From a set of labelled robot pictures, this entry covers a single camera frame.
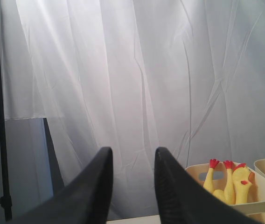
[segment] red comb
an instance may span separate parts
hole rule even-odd
[[[237,167],[234,168],[233,171],[237,170],[237,169],[240,168],[240,167],[246,167],[246,163],[241,163],[241,164],[239,164]]]

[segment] rubber chicken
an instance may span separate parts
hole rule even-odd
[[[232,180],[232,167],[233,162],[232,161],[224,161],[223,162],[226,170],[227,170],[227,183],[225,186],[224,191],[220,189],[214,190],[213,187],[213,173],[216,166],[219,164],[219,161],[216,159],[212,159],[209,162],[209,170],[206,175],[205,182],[203,184],[203,187],[209,191],[211,194],[213,194],[215,197],[217,197],[219,200],[226,204],[235,204],[235,190],[234,190],[234,184]]]
[[[249,170],[245,163],[239,164],[234,168],[232,180],[236,189],[235,204],[244,204],[248,202],[248,193],[253,185],[252,181],[255,174]]]

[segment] white backdrop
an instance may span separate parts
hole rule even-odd
[[[114,151],[112,218],[157,213],[153,159],[265,158],[265,1],[7,0],[6,117],[46,116],[63,179]]]

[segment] black pointed object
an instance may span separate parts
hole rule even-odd
[[[162,224],[259,224],[213,197],[164,147],[155,152],[154,184]]]
[[[112,187],[113,155],[104,147],[60,193],[9,224],[104,224]]]

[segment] light stand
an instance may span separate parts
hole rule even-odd
[[[1,166],[2,166],[2,183],[3,197],[0,198],[0,205],[5,212],[5,220],[12,219],[11,212],[11,196],[9,191],[8,180],[8,163],[7,163],[7,148],[6,148],[6,133],[5,133],[5,117],[4,117],[4,100],[1,77],[1,61],[0,61],[0,151],[1,151]]]

